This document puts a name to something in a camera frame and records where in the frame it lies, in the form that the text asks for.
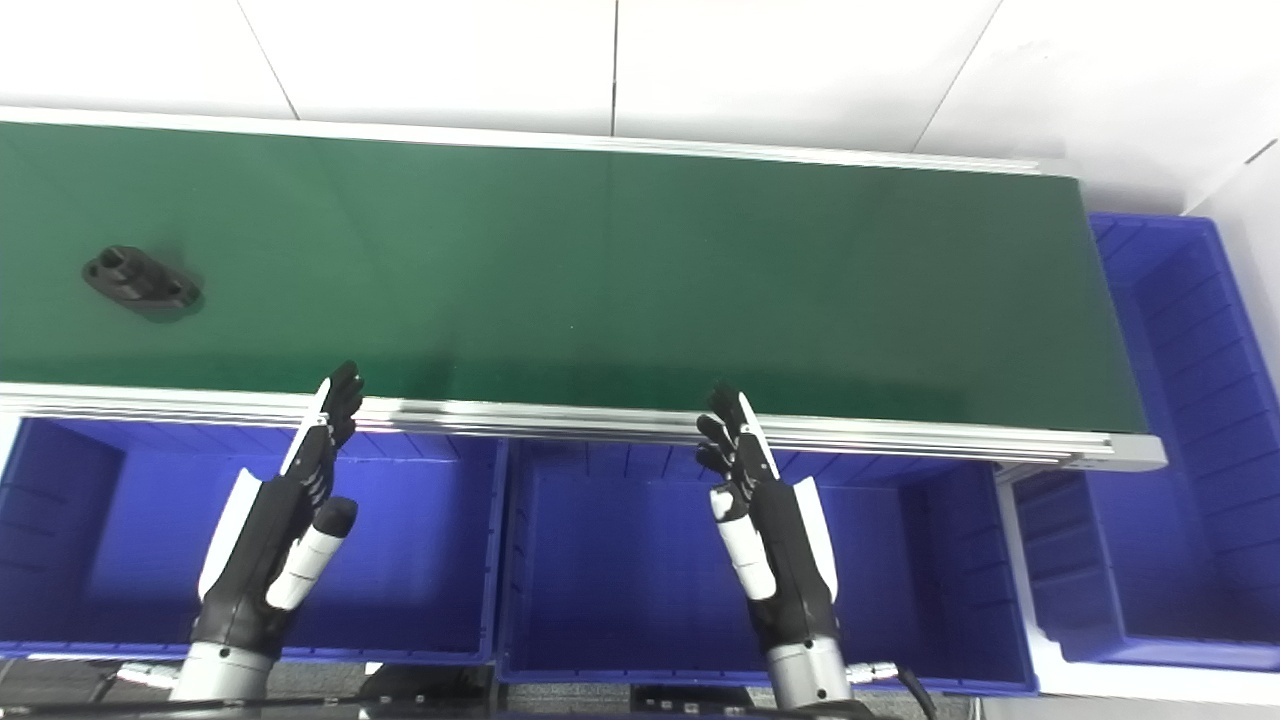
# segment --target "robotic hand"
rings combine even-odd
[[[712,512],[746,591],[778,707],[852,697],[832,603],[838,592],[827,520],[813,478],[782,482],[746,396],[717,386],[698,430],[698,461],[724,482]]]
[[[356,520],[333,493],[338,450],[356,432],[365,383],[346,363],[316,392],[279,474],[242,471],[200,577],[200,616],[170,700],[260,700],[293,611]]]

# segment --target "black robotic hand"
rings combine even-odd
[[[712,510],[746,591],[760,650],[838,638],[831,541],[822,506],[809,507],[817,495],[800,489],[797,496],[797,486],[782,482],[746,396],[719,384],[709,405],[718,419],[698,419],[710,441],[698,447],[698,461],[724,478],[712,488]]]
[[[293,610],[356,519],[353,501],[332,497],[333,469],[356,430],[364,384],[351,361],[321,383],[279,474],[260,483],[221,573],[204,594],[192,643],[279,659]],[[223,523],[238,520],[224,512]]]
[[[851,697],[832,603],[836,566],[813,478],[782,482],[751,405],[719,384],[698,429],[698,461],[723,482],[712,512],[746,591],[751,624],[782,708]]]

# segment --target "cable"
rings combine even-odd
[[[12,657],[12,659],[9,659],[9,662],[4,664],[4,667],[0,667],[0,685],[4,684],[4,679],[9,676],[9,670],[13,670],[13,665],[15,662],[18,662],[18,659],[17,657]]]
[[[93,685],[93,692],[88,693],[88,702],[102,702],[106,693],[111,691],[111,685],[115,684],[115,673],[102,673],[97,676],[97,684]]]
[[[920,679],[915,676],[915,673],[910,667],[897,666],[897,679],[902,685],[911,692],[911,697],[915,702],[920,703],[920,710],[924,711],[925,720],[938,720],[938,708],[933,705],[933,698],[929,697],[929,691],[924,689]]]

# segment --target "black plastic part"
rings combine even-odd
[[[316,510],[311,527],[332,538],[344,538],[356,524],[358,506],[347,497],[330,497]]]
[[[777,578],[773,597],[748,601],[760,652],[818,638],[840,639],[831,589],[809,547],[795,488],[769,480],[755,486],[751,523],[764,541],[769,569]]]
[[[307,497],[311,498],[312,510],[319,510],[333,493],[334,454],[329,428],[314,425],[303,433],[302,445],[284,471],[285,477],[302,483]]]
[[[728,523],[732,520],[740,520],[742,518],[746,518],[748,512],[750,512],[751,506],[748,505],[746,498],[742,497],[742,489],[739,488],[736,484],[726,482],[716,486],[712,489],[727,492],[733,497],[733,505],[728,509],[728,512],[726,512],[723,518],[716,519],[717,523]]]
[[[365,379],[356,363],[347,360],[329,375],[329,395],[320,410],[329,415],[333,446],[342,446],[356,433],[356,411],[365,402]]]
[[[712,413],[719,415],[721,420],[724,420],[728,437],[733,439],[737,439],[737,433],[746,424],[746,414],[742,413],[742,406],[739,405],[741,395],[736,387],[721,380],[716,383],[710,398],[707,400],[707,406],[712,409]]]
[[[721,714],[726,707],[755,707],[746,688],[631,685],[631,712]]]
[[[125,245],[102,250],[81,274],[90,287],[131,310],[180,309],[200,299],[189,277]]]
[[[698,452],[694,455],[698,464],[707,468],[717,475],[728,477],[733,470],[733,465],[724,457],[724,455],[716,448],[716,446],[703,442],[698,445]]]
[[[383,665],[361,685],[360,697],[417,697],[484,707],[493,688],[493,667]]]
[[[897,680],[902,683],[902,687],[911,693],[915,702],[920,703],[920,711],[924,712],[925,720],[937,720],[938,708],[933,705],[933,698],[929,697],[929,691],[924,689],[924,684],[920,679],[915,676],[909,667],[897,666]]]
[[[294,538],[311,521],[311,500],[294,478],[264,483],[223,574],[209,588],[191,642],[218,643],[279,660],[293,612],[266,603]]]
[[[764,454],[764,445],[754,433],[737,436],[737,460],[742,477],[751,486],[782,479],[773,471],[769,457]]]
[[[730,437],[728,428],[726,428],[724,423],[721,420],[717,420],[710,415],[699,415],[698,432],[707,436],[707,439],[714,442],[716,447],[719,447],[721,454],[724,455],[724,457],[733,455],[733,438]]]

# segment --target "blue plastic bin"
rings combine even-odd
[[[291,433],[26,420],[0,479],[0,655],[175,659],[241,468],[270,478]],[[492,656],[506,441],[357,434],[337,492],[351,537],[298,612],[289,660]]]
[[[846,660],[905,664],[933,691],[1036,691],[988,465],[778,461],[818,478]],[[692,448],[524,442],[512,468],[503,682],[768,683]]]
[[[1015,487],[1036,616],[1073,661],[1280,670],[1280,414],[1221,242],[1093,229],[1169,466]]]

